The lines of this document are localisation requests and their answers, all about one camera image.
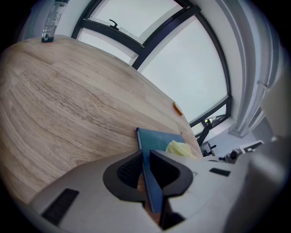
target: window handle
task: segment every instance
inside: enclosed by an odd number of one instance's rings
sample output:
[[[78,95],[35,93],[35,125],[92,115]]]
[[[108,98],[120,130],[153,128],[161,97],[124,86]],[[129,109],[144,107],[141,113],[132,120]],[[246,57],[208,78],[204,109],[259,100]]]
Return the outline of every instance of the window handle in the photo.
[[[109,20],[109,21],[112,21],[112,22],[114,23],[114,26],[110,25],[109,27],[113,27],[114,29],[119,30],[119,29],[117,28],[117,25],[118,25],[118,24],[117,24],[115,21],[113,21],[113,20]]]

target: white wall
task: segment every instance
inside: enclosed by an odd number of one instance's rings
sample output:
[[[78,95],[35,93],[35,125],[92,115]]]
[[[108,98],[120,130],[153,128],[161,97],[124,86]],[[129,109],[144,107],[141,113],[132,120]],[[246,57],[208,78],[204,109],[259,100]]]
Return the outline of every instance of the white wall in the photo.
[[[252,131],[257,140],[262,140],[264,143],[271,142],[274,133],[266,117]]]
[[[232,22],[236,39],[243,48],[240,52],[246,67],[242,100],[236,124],[230,131],[237,137],[243,137],[264,117],[259,106],[266,86],[271,87],[276,76],[279,40],[266,17],[250,1],[216,1],[225,6],[224,13]]]
[[[289,59],[286,58],[278,81],[261,103],[274,135],[281,137],[291,135],[291,66]]]
[[[19,41],[41,36],[46,18],[55,0],[40,0],[32,8],[31,14],[22,30]],[[62,14],[56,35],[71,37],[75,25],[90,0],[70,0]]]
[[[240,145],[255,142],[257,139],[252,133],[249,133],[244,138],[237,138],[228,133],[228,130],[224,130],[220,134],[208,140],[211,146],[216,145],[213,151],[216,156],[223,157],[227,153],[230,153],[233,149],[239,148]]]

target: window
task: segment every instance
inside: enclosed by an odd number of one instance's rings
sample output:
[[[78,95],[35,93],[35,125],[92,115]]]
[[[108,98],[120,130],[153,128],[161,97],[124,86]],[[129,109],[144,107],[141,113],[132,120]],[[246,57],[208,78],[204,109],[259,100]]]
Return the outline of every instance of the window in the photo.
[[[223,105],[220,107],[216,112],[210,114],[208,117],[205,117],[201,122],[198,122],[197,124],[192,126],[192,131],[196,137],[199,137],[203,131],[203,129],[206,127],[206,123],[210,121],[212,128],[216,127],[220,123],[222,123],[225,119],[228,118],[227,112],[226,112],[226,105]]]
[[[142,73],[178,103],[196,136],[205,120],[215,127],[230,116],[223,50],[199,6],[189,0],[91,0],[72,38]]]
[[[105,0],[90,19],[114,25],[111,19],[121,32],[143,44],[155,29],[181,9],[173,0]]]
[[[190,122],[227,96],[226,81],[215,46],[199,20],[193,16],[176,30],[180,27],[177,35],[174,31],[164,39],[170,39],[166,45],[160,43],[162,49],[141,73],[174,100]]]

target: black slot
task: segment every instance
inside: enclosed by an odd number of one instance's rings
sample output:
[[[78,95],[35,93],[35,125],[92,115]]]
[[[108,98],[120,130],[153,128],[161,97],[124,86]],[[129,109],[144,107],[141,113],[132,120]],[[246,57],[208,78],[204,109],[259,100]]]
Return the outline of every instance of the black slot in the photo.
[[[209,171],[213,172],[215,174],[218,174],[218,175],[225,176],[225,177],[229,176],[229,174],[231,173],[230,171],[222,170],[222,169],[219,169],[219,168],[212,168]]]
[[[179,213],[172,211],[168,198],[182,195],[191,185],[193,173],[183,164],[154,150],[150,151],[150,168],[163,192],[159,225],[166,230],[184,220]]]
[[[58,225],[75,198],[78,196],[79,191],[66,188],[53,203],[43,212],[42,217],[54,225]]]

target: frosted glass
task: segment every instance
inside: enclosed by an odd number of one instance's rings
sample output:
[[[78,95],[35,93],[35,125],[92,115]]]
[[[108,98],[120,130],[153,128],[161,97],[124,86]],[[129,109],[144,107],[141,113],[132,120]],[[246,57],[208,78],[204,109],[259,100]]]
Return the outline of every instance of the frosted glass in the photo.
[[[173,39],[141,73],[177,102],[190,122],[209,111],[227,92],[221,61],[211,38],[196,17],[187,21],[183,24],[188,25],[177,36],[173,36],[175,32],[168,35]]]
[[[170,15],[167,15],[159,25],[182,7],[174,0],[105,0],[97,9],[91,17],[108,22],[110,22],[109,19],[112,19],[118,24],[118,28],[123,27],[135,36],[140,37],[164,14],[170,12]]]
[[[92,30],[83,28],[78,36],[78,40],[96,48],[102,49],[126,63],[129,63],[132,58],[137,57],[137,54],[122,45],[121,43]]]

